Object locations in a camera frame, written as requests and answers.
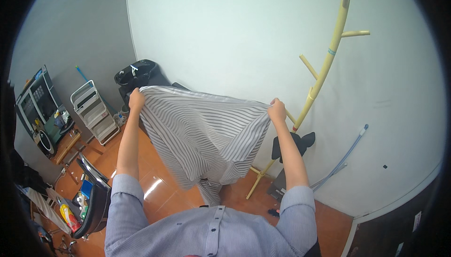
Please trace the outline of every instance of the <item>striped shirt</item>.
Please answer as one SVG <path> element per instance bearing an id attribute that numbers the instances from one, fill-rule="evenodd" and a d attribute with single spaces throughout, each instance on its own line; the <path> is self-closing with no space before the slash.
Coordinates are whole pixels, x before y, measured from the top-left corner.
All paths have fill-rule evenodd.
<path id="1" fill-rule="evenodd" d="M 105 236 L 107 257 L 303 256 L 317 241 L 309 187 L 286 192 L 276 227 L 262 216 L 225 206 L 189 209 L 149 225 L 143 200 L 135 178 L 114 177 Z"/>
<path id="2" fill-rule="evenodd" d="M 140 118 L 180 188 L 197 184 L 204 203 L 245 177 L 269 126 L 268 105 L 174 87 L 147 86 Z"/>

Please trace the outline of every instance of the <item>blue box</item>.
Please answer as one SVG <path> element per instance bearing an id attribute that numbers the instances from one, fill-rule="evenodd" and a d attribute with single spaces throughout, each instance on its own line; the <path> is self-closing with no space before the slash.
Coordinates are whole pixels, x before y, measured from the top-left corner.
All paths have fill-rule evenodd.
<path id="1" fill-rule="evenodd" d="M 93 188 L 93 184 L 90 181 L 83 180 L 82 188 L 80 191 L 82 195 L 84 195 L 87 199 L 89 199 L 89 195 L 91 194 L 91 189 Z"/>

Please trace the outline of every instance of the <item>black shampoo chair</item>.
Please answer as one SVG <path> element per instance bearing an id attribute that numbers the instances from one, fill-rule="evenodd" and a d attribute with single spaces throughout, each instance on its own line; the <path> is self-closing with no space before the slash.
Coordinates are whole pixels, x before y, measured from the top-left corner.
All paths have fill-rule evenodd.
<path id="1" fill-rule="evenodd" d="M 77 158 L 77 163 L 87 176 L 86 180 L 93 184 L 93 188 L 89 196 L 86 217 L 81 227 L 74 232 L 74 238 L 81 238 L 102 230 L 106 226 L 111 202 L 111 187 L 107 184 L 108 178 L 99 172 L 82 153 L 79 155 L 80 159 Z"/>

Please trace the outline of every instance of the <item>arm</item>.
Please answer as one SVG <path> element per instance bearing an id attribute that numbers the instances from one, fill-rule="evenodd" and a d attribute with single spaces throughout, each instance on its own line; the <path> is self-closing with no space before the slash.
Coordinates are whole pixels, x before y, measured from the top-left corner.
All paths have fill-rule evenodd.
<path id="1" fill-rule="evenodd" d="M 144 192 L 138 182 L 138 121 L 144 96 L 135 89 L 130 96 L 130 115 L 119 146 L 116 176 L 105 233 L 105 255 L 124 256 L 127 238 L 149 226 L 144 214 Z"/>
<path id="2" fill-rule="evenodd" d="M 272 107 L 268 108 L 268 115 L 276 128 L 279 137 L 280 152 L 283 158 L 283 168 L 286 176 L 286 190 L 290 190 L 295 186 L 307 186 L 308 177 L 305 169 L 304 160 L 299 153 L 296 144 L 288 130 L 285 118 L 285 104 L 275 98 Z"/>
<path id="3" fill-rule="evenodd" d="M 287 189 L 280 204 L 280 220 L 276 228 L 291 248 L 303 256 L 318 239 L 313 191 L 308 187 L 304 161 L 285 124 L 285 105 L 278 98 L 271 104 L 268 115 L 279 137 Z"/>
<path id="4" fill-rule="evenodd" d="M 130 114 L 122 136 L 117 155 L 116 174 L 128 174 L 139 180 L 138 173 L 138 122 L 139 113 L 144 106 L 144 96 L 136 88 L 128 103 Z"/>

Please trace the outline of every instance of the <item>yellow coat rack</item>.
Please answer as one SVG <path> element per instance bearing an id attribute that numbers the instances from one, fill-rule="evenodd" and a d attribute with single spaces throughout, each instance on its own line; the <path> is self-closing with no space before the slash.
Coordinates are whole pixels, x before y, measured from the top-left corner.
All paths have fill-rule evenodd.
<path id="1" fill-rule="evenodd" d="M 345 37 L 354 37 L 354 36 L 364 36 L 369 35 L 369 30 L 359 30 L 359 31 L 345 31 L 343 32 L 343 29 L 345 28 L 346 18 L 348 16 L 348 8 L 349 3 L 351 0 L 341 0 L 340 9 L 338 10 L 338 17 L 337 22 L 335 24 L 334 29 L 334 35 L 332 36 L 332 41 L 330 42 L 329 49 L 327 50 L 326 59 L 324 60 L 323 66 L 321 68 L 321 71 L 319 74 L 316 73 L 315 69 L 310 65 L 310 63 L 307 61 L 307 59 L 300 55 L 299 58 L 302 60 L 302 62 L 305 64 L 307 69 L 312 73 L 313 77 L 316 79 L 316 83 L 313 87 L 310 87 L 310 90 L 308 91 L 307 95 L 307 101 L 302 108 L 301 114 L 299 115 L 298 119 L 295 119 L 291 113 L 286 111 L 286 114 L 288 118 L 293 122 L 293 128 L 291 132 L 296 133 L 296 131 L 299 129 L 299 126 L 301 125 L 302 121 L 304 120 L 305 116 L 307 115 L 308 111 L 312 107 L 313 102 L 315 101 L 316 97 L 318 96 L 319 90 L 321 90 L 321 87 L 324 84 L 324 80 L 326 79 L 326 76 L 329 72 L 330 66 L 332 65 L 332 62 L 335 57 L 335 53 L 338 49 L 338 45 L 340 44 L 341 38 Z M 252 192 L 255 190 L 255 187 L 257 186 L 260 179 L 266 174 L 268 169 L 271 167 L 271 165 L 276 160 L 271 160 L 268 165 L 266 165 L 265 169 L 262 171 L 255 169 L 254 167 L 251 167 L 251 170 L 257 173 L 257 180 L 255 181 L 254 185 L 252 186 L 251 191 L 246 196 L 246 199 L 249 199 L 252 195 Z"/>

